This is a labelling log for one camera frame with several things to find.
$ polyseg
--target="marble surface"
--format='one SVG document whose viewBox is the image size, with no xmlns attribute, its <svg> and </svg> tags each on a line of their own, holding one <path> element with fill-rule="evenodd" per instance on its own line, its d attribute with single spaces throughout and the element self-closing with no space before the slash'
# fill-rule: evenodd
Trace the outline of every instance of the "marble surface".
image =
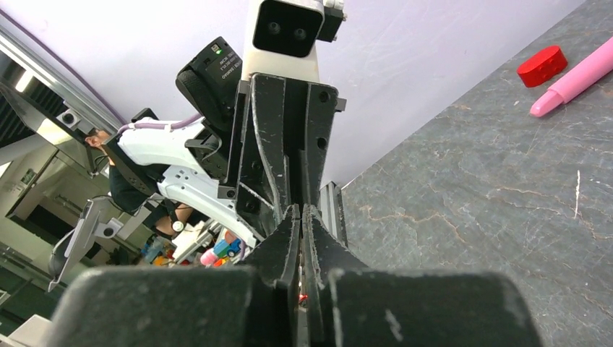
<svg viewBox="0 0 613 347">
<path fill-rule="evenodd" d="M 588 0 L 350 184 L 356 255 L 504 273 L 546 346 L 613 346 L 613 74 L 535 119 L 551 83 L 515 73 L 553 44 L 574 66 L 613 36 L 612 9 Z"/>
</svg>

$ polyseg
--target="pink crayon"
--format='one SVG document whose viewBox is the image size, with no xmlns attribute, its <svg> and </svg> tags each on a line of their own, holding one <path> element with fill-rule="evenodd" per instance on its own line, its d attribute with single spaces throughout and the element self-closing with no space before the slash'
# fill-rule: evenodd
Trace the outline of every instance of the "pink crayon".
<svg viewBox="0 0 613 347">
<path fill-rule="evenodd" d="M 542 117 L 563 103 L 569 103 L 612 70 L 613 38 L 547 88 L 543 96 L 532 105 L 530 113 Z"/>
</svg>

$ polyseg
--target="metal bar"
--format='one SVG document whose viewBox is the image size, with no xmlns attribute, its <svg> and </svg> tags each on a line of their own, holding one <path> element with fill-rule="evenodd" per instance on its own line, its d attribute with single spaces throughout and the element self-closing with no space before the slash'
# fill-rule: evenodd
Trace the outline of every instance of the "metal bar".
<svg viewBox="0 0 613 347">
<path fill-rule="evenodd" d="M 70 199 L 62 194 L 58 194 L 53 200 L 58 200 L 62 206 L 66 207 L 67 210 L 76 217 L 81 216 L 81 213 L 83 212 L 83 209 L 79 205 L 70 201 Z"/>
<path fill-rule="evenodd" d="M 339 186 L 334 182 L 326 184 L 320 191 L 320 210 L 327 230 L 345 247 L 349 247 L 343 196 Z"/>
<path fill-rule="evenodd" d="M 0 27 L 0 51 L 22 67 L 32 71 L 38 80 L 57 93 L 71 108 L 96 127 L 114 132 L 121 126 L 120 121 L 110 111 L 99 106 L 89 95 L 82 92 L 57 69 L 20 42 L 4 26 Z"/>
<path fill-rule="evenodd" d="M 43 290 L 47 289 L 47 284 L 52 279 L 51 276 L 32 264 L 32 260 L 25 255 L 8 247 L 0 242 L 0 260 L 3 260 L 2 267 L 24 278 L 24 275 L 32 276 L 35 280 L 35 285 Z M 19 274 L 16 271 L 25 271 L 25 274 Z M 61 283 L 56 288 L 66 289 L 66 284 Z"/>
</svg>

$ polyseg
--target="screw hole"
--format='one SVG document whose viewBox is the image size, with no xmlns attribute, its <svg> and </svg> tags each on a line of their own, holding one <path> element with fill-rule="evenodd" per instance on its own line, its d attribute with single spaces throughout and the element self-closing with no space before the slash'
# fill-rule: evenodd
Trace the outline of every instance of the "screw hole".
<svg viewBox="0 0 613 347">
<path fill-rule="evenodd" d="M 317 139 L 317 146 L 321 149 L 321 150 L 325 150 L 327 147 L 327 140 L 323 137 L 320 137 Z"/>
<path fill-rule="evenodd" d="M 279 25 L 279 23 L 270 22 L 268 23 L 268 32 L 272 35 L 277 35 L 281 32 L 281 26 Z"/>
<path fill-rule="evenodd" d="M 330 94 L 328 94 L 328 92 L 321 92 L 320 93 L 320 101 L 323 103 L 326 103 L 330 100 Z"/>
<path fill-rule="evenodd" d="M 61 120 L 63 120 L 64 123 L 72 124 L 74 122 L 74 116 L 72 113 L 66 113 L 61 117 Z"/>
</svg>

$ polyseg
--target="person's arm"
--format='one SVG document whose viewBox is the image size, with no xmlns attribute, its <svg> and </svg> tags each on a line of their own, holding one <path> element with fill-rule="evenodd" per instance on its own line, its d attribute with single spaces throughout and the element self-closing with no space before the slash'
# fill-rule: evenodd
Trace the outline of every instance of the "person's arm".
<svg viewBox="0 0 613 347">
<path fill-rule="evenodd" d="M 174 210 L 176 214 L 176 219 L 181 221 L 183 224 L 187 222 L 187 218 L 194 212 L 194 209 L 185 204 L 179 204 L 179 206 Z M 155 228 L 158 229 L 161 233 L 165 233 L 166 235 L 173 236 L 176 232 L 172 229 L 172 220 L 170 215 L 166 215 L 158 219 L 155 222 Z"/>
</svg>

